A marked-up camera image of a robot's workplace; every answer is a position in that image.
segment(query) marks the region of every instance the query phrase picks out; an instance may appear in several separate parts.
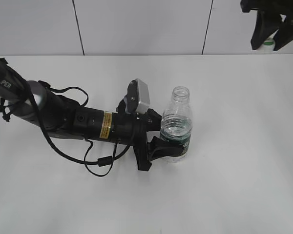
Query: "white tabletop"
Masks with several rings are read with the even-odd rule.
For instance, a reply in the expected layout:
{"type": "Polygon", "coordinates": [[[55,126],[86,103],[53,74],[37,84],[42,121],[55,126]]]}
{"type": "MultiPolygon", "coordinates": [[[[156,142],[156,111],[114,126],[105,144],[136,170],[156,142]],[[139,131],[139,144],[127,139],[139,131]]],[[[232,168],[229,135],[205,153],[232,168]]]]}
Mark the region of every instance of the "white tabletop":
{"type": "MultiPolygon", "coordinates": [[[[293,234],[293,55],[7,60],[27,80],[85,88],[88,106],[107,111],[132,79],[148,84],[160,113],[184,85],[194,129],[184,161],[139,172],[131,149],[97,178],[53,152],[36,126],[0,115],[0,234],[293,234]]],[[[55,143],[78,158],[88,147],[55,143]]],[[[89,159],[112,149],[96,142],[89,159]]]]}

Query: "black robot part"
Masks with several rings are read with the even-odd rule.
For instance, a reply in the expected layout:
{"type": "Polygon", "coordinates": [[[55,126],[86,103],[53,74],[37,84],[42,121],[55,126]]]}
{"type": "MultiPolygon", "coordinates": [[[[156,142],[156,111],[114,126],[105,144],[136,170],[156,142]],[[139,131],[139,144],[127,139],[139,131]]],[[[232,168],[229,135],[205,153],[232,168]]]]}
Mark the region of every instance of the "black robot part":
{"type": "Polygon", "coordinates": [[[105,166],[112,164],[123,154],[114,159],[111,156],[103,157],[97,162],[81,161],[65,155],[49,137],[120,143],[127,145],[126,149],[131,145],[134,148],[138,170],[141,171],[148,171],[155,159],[179,156],[182,153],[182,146],[167,143],[157,137],[150,143],[147,141],[147,132],[160,131],[161,116],[148,109],[148,90],[142,81],[136,79],[130,82],[127,94],[119,103],[116,113],[85,107],[88,98],[80,105],[75,100],[54,94],[55,91],[63,93],[71,88],[77,87],[55,90],[43,81],[26,81],[7,66],[4,59],[0,59],[0,112],[3,112],[4,119],[9,121],[7,115],[13,114],[40,126],[50,146],[66,159],[80,164],[105,166]],[[130,104],[126,103],[128,97],[133,101],[130,104]],[[10,109],[9,114],[4,112],[5,108],[10,109]]]}
{"type": "Polygon", "coordinates": [[[251,39],[253,50],[257,50],[275,32],[275,51],[293,41],[293,0],[241,0],[241,8],[245,13],[257,11],[251,39]]]}

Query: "plastic water bottle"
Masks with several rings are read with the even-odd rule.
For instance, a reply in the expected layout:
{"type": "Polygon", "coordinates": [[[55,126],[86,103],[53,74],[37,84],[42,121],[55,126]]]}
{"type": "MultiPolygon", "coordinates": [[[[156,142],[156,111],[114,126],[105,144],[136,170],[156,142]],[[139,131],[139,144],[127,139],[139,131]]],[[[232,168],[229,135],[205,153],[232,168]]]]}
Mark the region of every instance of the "plastic water bottle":
{"type": "Polygon", "coordinates": [[[189,105],[189,89],[183,86],[174,88],[171,101],[163,113],[160,138],[164,141],[183,145],[185,150],[178,157],[167,156],[168,162],[178,162],[188,151],[192,132],[192,110],[189,105]]]}

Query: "black cable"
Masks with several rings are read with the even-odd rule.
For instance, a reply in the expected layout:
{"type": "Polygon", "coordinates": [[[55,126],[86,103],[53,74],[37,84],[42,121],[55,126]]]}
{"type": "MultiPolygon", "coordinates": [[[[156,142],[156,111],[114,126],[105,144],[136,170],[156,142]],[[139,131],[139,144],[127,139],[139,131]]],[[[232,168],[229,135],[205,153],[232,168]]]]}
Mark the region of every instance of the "black cable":
{"type": "Polygon", "coordinates": [[[50,91],[52,91],[53,93],[57,93],[57,94],[65,93],[65,92],[67,92],[68,90],[71,90],[71,89],[77,89],[79,91],[82,91],[87,96],[86,101],[81,105],[82,107],[85,107],[87,105],[88,101],[89,101],[88,93],[85,90],[83,90],[83,89],[81,89],[79,87],[68,87],[66,89],[53,89],[53,88],[49,88],[50,91]]]}
{"type": "MultiPolygon", "coordinates": [[[[28,99],[35,111],[35,114],[37,116],[37,119],[38,119],[38,122],[39,122],[39,127],[42,131],[42,134],[44,136],[44,138],[46,139],[46,141],[48,142],[48,144],[50,145],[50,147],[56,152],[58,153],[59,155],[61,155],[62,157],[70,160],[70,161],[73,161],[73,162],[76,162],[76,163],[79,163],[79,164],[84,164],[84,165],[98,165],[98,161],[94,161],[94,162],[91,162],[91,161],[85,161],[85,160],[79,160],[79,159],[76,159],[76,158],[73,158],[71,156],[68,156],[67,154],[63,153],[61,150],[59,150],[56,145],[53,143],[53,141],[51,140],[47,130],[45,129],[45,126],[44,126],[44,123],[43,123],[43,119],[40,115],[40,110],[37,106],[37,103],[34,99],[34,96],[33,96],[33,93],[31,91],[31,88],[28,84],[28,82],[23,79],[14,69],[12,69],[11,67],[8,67],[8,69],[10,69],[12,71],[12,73],[15,73],[16,74],[16,78],[17,80],[24,86],[24,91],[26,92],[26,94],[28,95],[28,99]]],[[[111,165],[114,163],[114,160],[118,160],[119,158],[121,158],[127,151],[128,149],[130,148],[132,142],[133,142],[133,139],[134,139],[134,127],[132,128],[132,136],[131,136],[131,139],[130,139],[130,142],[128,143],[128,145],[124,148],[124,150],[115,157],[115,155],[113,156],[113,160],[111,162],[111,165]]]]}
{"type": "Polygon", "coordinates": [[[40,126],[40,129],[42,131],[42,134],[44,136],[44,138],[46,139],[46,141],[49,143],[50,147],[56,152],[58,153],[59,155],[61,155],[62,157],[70,160],[70,161],[73,161],[73,162],[76,162],[76,163],[79,163],[79,164],[87,164],[87,165],[98,165],[98,162],[84,162],[83,160],[79,160],[79,159],[76,159],[76,158],[73,158],[71,156],[68,156],[66,155],[65,153],[63,153],[61,150],[59,150],[56,145],[52,142],[47,130],[45,129],[44,127],[44,123],[43,123],[43,119],[40,115],[40,110],[37,106],[37,103],[34,99],[34,96],[33,96],[33,93],[31,91],[31,88],[28,84],[28,82],[26,80],[24,80],[16,71],[14,71],[11,67],[7,67],[8,69],[10,69],[12,71],[12,73],[14,73],[16,75],[16,78],[18,79],[18,81],[24,86],[24,91],[26,92],[26,94],[28,95],[28,99],[30,101],[30,104],[32,105],[34,111],[35,111],[35,114],[37,116],[37,119],[38,119],[38,122],[39,122],[39,126],[40,126]]]}
{"type": "Polygon", "coordinates": [[[101,175],[101,174],[96,174],[96,173],[94,173],[93,171],[91,171],[91,170],[89,169],[88,165],[86,164],[86,157],[87,157],[89,151],[90,151],[90,150],[92,149],[92,147],[93,147],[93,142],[92,142],[91,140],[88,140],[88,139],[85,139],[85,141],[87,141],[87,142],[90,143],[90,146],[89,146],[89,148],[88,148],[86,154],[84,155],[84,165],[85,165],[85,167],[87,168],[87,170],[88,170],[91,174],[93,174],[93,175],[95,175],[95,176],[98,176],[98,177],[104,177],[104,176],[106,176],[106,175],[112,170],[112,167],[113,167],[113,165],[114,165],[115,155],[116,155],[116,150],[117,150],[118,142],[116,142],[115,145],[114,145],[114,151],[113,151],[113,156],[112,156],[112,162],[111,162],[111,165],[110,165],[110,167],[109,167],[109,170],[108,170],[105,174],[101,175]]]}

